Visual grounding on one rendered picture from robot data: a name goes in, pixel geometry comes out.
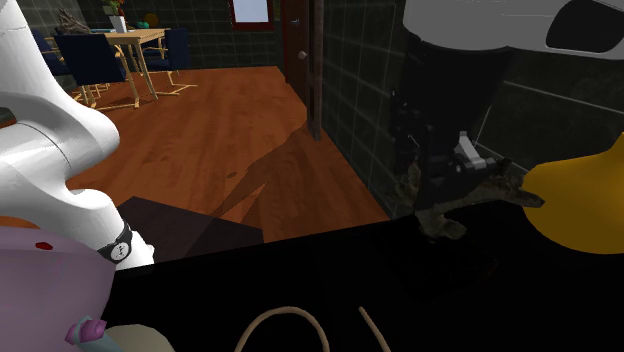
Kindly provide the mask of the small pink purple object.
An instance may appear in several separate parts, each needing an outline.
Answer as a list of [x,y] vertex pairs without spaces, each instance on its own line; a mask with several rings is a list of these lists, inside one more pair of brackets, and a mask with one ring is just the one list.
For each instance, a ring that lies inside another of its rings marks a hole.
[[69,328],[65,341],[70,345],[76,345],[99,340],[105,334],[106,324],[104,320],[84,316]]

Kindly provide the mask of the red framed window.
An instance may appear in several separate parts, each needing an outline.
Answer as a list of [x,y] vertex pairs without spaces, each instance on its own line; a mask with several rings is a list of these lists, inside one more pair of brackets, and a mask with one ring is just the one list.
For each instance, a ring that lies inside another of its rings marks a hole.
[[274,29],[272,0],[228,0],[232,28],[236,31]]

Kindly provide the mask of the dark blue chair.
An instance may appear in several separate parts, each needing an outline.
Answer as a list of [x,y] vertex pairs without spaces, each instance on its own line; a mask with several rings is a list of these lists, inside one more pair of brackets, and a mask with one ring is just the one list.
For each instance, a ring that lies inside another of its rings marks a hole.
[[168,29],[164,32],[166,46],[160,48],[166,54],[165,58],[145,60],[146,71],[149,73],[166,73],[169,83],[175,90],[170,92],[157,92],[157,95],[177,96],[181,91],[194,87],[194,84],[174,83],[172,73],[174,71],[190,68],[190,54],[188,45],[188,30],[186,28]]
[[[56,35],[54,41],[88,107],[105,111],[128,107],[137,109],[140,106],[140,98],[119,45],[111,45],[104,34]],[[92,89],[123,82],[131,87],[132,103],[97,107]]]
[[43,34],[36,30],[32,29],[31,33],[33,38],[35,39],[40,52],[42,53],[43,59],[47,64],[50,72],[53,76],[68,76],[71,74],[69,68],[66,64],[64,64],[60,58],[54,52],[54,49],[50,46],[50,44],[45,40]]

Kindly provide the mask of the dark red door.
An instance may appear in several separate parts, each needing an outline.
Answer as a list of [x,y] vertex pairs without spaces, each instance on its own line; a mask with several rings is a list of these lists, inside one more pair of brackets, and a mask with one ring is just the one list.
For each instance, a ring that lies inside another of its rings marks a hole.
[[281,0],[286,82],[305,106],[311,137],[321,139],[324,0]]

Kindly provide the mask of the beige rounded object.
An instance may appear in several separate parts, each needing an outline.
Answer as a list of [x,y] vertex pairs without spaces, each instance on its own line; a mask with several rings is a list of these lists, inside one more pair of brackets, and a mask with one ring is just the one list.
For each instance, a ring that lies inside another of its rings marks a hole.
[[107,328],[105,332],[123,352],[175,352],[163,334],[148,326],[121,325]]

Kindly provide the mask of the pale purple rounded object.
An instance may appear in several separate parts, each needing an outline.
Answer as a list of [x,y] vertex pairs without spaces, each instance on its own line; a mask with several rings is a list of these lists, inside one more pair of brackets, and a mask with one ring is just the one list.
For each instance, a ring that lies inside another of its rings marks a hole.
[[65,337],[84,316],[102,316],[114,273],[82,243],[0,226],[0,352],[82,352]]

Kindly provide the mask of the mottled brown figure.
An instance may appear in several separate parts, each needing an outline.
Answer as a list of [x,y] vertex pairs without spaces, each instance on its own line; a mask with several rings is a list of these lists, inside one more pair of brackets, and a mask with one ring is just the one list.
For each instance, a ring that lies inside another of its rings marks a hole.
[[509,158],[504,158],[500,164],[501,171],[486,177],[466,195],[451,200],[435,201],[432,205],[425,205],[422,210],[418,210],[417,196],[423,194],[421,189],[424,182],[421,180],[422,172],[414,161],[408,168],[408,181],[395,186],[391,199],[413,209],[419,221],[419,230],[431,242],[443,238],[458,240],[465,235],[464,225],[445,217],[445,214],[452,210],[496,200],[529,208],[540,208],[545,203],[538,195],[522,188],[523,176],[508,173],[511,164]]

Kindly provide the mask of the yellow rounded object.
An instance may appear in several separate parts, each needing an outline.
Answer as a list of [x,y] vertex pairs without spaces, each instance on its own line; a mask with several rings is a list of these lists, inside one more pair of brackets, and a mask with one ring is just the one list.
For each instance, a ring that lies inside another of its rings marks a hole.
[[524,213],[551,241],[584,253],[624,254],[624,132],[604,152],[535,166],[523,189],[544,200]]

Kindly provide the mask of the wooden dining table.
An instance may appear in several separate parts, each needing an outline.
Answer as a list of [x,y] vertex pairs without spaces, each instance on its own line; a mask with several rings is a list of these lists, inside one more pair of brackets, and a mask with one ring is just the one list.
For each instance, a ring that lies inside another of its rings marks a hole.
[[122,46],[128,46],[129,54],[132,54],[133,50],[137,52],[140,71],[143,73],[149,91],[155,99],[158,98],[158,95],[149,72],[146,71],[145,57],[141,50],[141,45],[148,41],[162,38],[164,32],[165,29],[136,29],[131,32],[104,34],[111,45],[119,45],[121,49]]

